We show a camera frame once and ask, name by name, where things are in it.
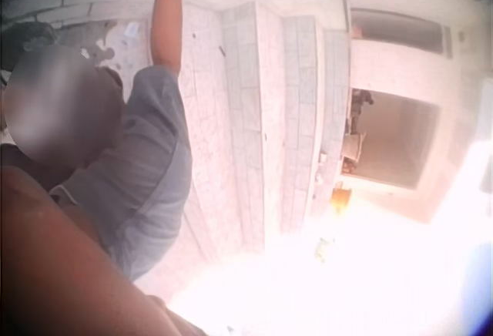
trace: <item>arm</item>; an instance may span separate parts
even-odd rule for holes
[[[27,334],[180,335],[41,187],[12,168],[2,169],[4,311]]]
[[[182,0],[156,0],[151,27],[151,55],[155,65],[178,75],[182,57]]]

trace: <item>gray t-shirt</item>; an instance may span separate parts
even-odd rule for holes
[[[189,194],[192,153],[176,77],[163,66],[139,71],[122,123],[119,145],[51,194],[82,208],[102,248],[134,281],[172,246]]]

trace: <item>skin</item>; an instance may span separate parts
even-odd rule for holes
[[[175,75],[181,64],[181,5],[156,0],[151,35],[154,63]],[[175,326],[172,318],[179,317],[124,278],[78,207],[62,211],[16,168],[2,168],[1,192],[2,320],[23,334],[196,334]]]

